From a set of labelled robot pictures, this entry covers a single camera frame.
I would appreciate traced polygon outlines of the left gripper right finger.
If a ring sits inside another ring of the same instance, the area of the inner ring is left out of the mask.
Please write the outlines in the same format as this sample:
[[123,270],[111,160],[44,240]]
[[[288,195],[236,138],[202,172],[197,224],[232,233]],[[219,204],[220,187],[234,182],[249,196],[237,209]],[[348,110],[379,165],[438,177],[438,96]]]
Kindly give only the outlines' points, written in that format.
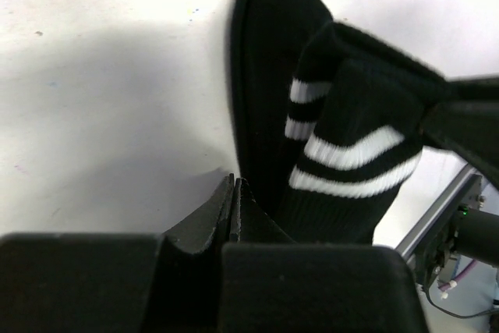
[[412,272],[382,246],[298,244],[235,184],[221,250],[223,332],[426,332]]

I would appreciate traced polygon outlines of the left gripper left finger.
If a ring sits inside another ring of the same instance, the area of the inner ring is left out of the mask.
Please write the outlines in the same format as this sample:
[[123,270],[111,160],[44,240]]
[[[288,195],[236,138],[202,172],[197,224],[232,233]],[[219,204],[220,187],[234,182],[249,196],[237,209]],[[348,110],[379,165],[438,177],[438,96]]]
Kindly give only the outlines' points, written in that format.
[[3,236],[2,331],[214,330],[234,188],[224,177],[166,232]]

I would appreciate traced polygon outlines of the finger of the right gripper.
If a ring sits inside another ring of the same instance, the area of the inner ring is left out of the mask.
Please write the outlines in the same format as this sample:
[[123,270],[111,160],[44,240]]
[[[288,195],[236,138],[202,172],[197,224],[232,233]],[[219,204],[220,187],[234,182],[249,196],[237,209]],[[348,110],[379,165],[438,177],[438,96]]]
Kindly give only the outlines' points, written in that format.
[[435,105],[420,129],[498,187],[498,77],[456,80],[451,87],[457,90],[456,99]]

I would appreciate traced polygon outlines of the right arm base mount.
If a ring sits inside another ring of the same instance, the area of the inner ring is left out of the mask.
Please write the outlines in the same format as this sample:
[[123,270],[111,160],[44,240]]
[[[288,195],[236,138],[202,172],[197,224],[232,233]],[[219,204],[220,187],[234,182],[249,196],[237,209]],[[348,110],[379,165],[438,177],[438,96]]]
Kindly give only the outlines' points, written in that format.
[[498,216],[480,210],[476,194],[465,193],[452,199],[436,225],[416,247],[416,282],[428,289],[451,256],[498,265]]

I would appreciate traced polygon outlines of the black white-striped sock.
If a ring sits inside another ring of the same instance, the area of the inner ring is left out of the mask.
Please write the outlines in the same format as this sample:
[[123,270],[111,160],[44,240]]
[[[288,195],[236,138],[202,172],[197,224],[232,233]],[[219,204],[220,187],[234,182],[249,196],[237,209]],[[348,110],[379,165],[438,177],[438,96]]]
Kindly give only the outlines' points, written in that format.
[[414,173],[442,76],[321,0],[236,0],[230,36],[239,169],[299,243],[369,244]]

